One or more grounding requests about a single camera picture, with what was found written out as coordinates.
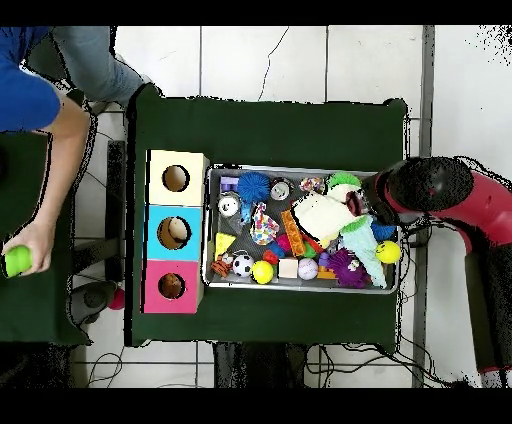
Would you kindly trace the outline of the person's hand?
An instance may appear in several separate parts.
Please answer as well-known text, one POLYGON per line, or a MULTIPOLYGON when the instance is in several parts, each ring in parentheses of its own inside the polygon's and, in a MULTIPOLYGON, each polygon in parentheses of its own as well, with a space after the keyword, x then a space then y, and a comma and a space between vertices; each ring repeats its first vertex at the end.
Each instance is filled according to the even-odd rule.
POLYGON ((23 272, 23 275, 44 272, 51 264, 54 235, 54 224, 33 221, 5 243, 2 254, 5 255, 13 248, 24 245, 31 250, 32 266, 23 272))

